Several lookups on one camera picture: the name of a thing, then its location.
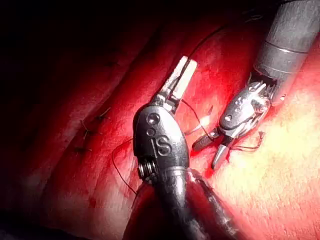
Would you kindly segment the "left arm needle driver jaw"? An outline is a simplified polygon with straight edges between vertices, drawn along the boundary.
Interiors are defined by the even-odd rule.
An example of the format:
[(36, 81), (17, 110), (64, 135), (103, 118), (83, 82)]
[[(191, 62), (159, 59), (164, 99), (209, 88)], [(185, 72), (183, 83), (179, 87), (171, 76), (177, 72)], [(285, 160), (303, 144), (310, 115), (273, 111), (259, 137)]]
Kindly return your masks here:
[(179, 77), (177, 81), (177, 85), (173, 90), (173, 97), (177, 100), (180, 100), (197, 68), (197, 62), (194, 60), (187, 60), (186, 63), (188, 65), (186, 66), (185, 70), (183, 71), (182, 75)]
[(165, 83), (163, 84), (159, 94), (164, 97), (164, 99), (168, 99), (171, 90), (174, 89), (175, 82), (177, 81), (178, 77), (180, 76), (183, 67), (185, 66), (186, 62), (188, 61), (187, 56), (182, 56), (169, 77), (166, 79)]

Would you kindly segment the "right arm needle driver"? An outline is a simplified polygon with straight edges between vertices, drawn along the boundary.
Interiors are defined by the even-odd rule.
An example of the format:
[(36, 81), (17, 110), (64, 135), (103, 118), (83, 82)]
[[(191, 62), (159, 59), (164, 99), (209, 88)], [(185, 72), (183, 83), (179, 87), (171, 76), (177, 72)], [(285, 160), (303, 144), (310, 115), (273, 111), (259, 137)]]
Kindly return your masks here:
[(232, 98), (222, 113), (218, 131), (225, 141), (233, 141), (254, 129), (271, 107), (275, 81), (251, 74), (245, 86)]

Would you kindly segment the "right arm needle driver jaw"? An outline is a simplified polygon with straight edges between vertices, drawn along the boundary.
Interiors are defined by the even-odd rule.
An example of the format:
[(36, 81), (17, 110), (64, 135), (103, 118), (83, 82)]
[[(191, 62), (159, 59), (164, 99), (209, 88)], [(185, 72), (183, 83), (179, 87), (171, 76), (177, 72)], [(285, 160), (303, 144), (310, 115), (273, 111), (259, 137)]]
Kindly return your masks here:
[(213, 143), (217, 138), (220, 137), (220, 133), (217, 128), (214, 128), (212, 131), (207, 134), (199, 137), (193, 144), (193, 151), (201, 151)]
[(221, 167), (222, 163), (227, 159), (232, 145), (232, 140), (223, 140), (222, 143), (219, 144), (211, 163), (211, 168), (214, 171), (218, 170)]

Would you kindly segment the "left arm needle driver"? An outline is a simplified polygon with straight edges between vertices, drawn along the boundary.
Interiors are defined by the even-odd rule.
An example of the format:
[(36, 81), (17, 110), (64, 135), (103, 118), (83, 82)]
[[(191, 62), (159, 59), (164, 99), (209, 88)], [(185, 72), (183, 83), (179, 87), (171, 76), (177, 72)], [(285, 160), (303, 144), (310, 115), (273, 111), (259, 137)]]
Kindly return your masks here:
[(179, 100), (156, 94), (133, 118), (133, 153), (138, 176), (151, 184), (180, 185), (190, 166), (185, 135), (175, 120)]

